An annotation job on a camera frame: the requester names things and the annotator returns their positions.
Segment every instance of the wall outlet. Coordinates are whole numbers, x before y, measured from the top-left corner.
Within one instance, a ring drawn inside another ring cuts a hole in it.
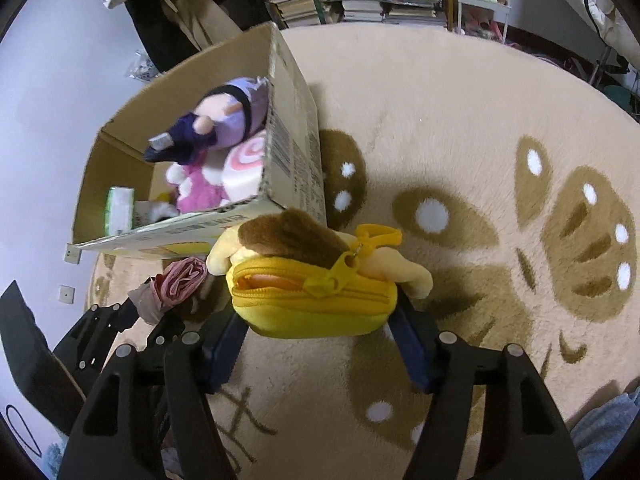
[[[66,245],[65,261],[68,264],[74,264],[74,265],[79,264],[81,254],[82,254],[82,249],[73,247],[72,244]]]
[[[76,290],[72,286],[68,285],[60,285],[60,293],[58,295],[58,300],[62,301],[62,303],[66,304],[74,304],[74,296],[76,294]]]

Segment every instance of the cardboard box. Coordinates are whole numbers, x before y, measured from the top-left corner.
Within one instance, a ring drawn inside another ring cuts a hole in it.
[[[133,188],[135,200],[152,200],[168,189],[167,164],[153,165],[142,158],[148,139],[166,131],[211,88],[239,76],[265,76],[270,82],[258,195],[105,237],[112,186]],[[265,23],[157,78],[100,129],[82,178],[73,244],[135,258],[206,254],[224,228],[287,207],[305,210],[326,224],[316,104],[280,31]]]

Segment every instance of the beige carpet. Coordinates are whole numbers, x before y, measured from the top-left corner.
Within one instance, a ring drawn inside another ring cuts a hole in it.
[[[386,25],[285,34],[324,128],[331,226],[400,226],[404,256],[433,273],[426,306],[441,327],[489,348],[523,345],[569,424],[628,387],[640,353],[638,125],[499,44]],[[101,257],[90,301],[123,301],[158,269]],[[401,478],[428,404],[384,330],[250,333],[210,402],[239,478],[283,480]]]

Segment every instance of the metal screw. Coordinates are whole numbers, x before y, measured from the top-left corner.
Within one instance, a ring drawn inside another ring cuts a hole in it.
[[[200,335],[197,332],[187,332],[182,336],[182,342],[185,345],[195,345],[200,340]]]
[[[510,343],[507,345],[507,352],[509,352],[514,357],[520,357],[524,354],[524,350],[522,346],[516,345],[516,343]]]
[[[453,345],[453,343],[458,340],[458,336],[456,336],[453,332],[440,332],[438,338],[445,345]]]
[[[131,345],[120,345],[116,348],[116,355],[118,357],[126,357],[131,353]]]

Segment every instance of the yellow toy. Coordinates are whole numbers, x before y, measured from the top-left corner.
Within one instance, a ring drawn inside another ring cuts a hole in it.
[[[288,209],[225,230],[207,258],[226,274],[236,312],[258,334],[277,338],[361,335],[396,307],[396,283],[410,298],[433,287],[423,266],[397,250],[402,233],[375,224],[337,233]]]

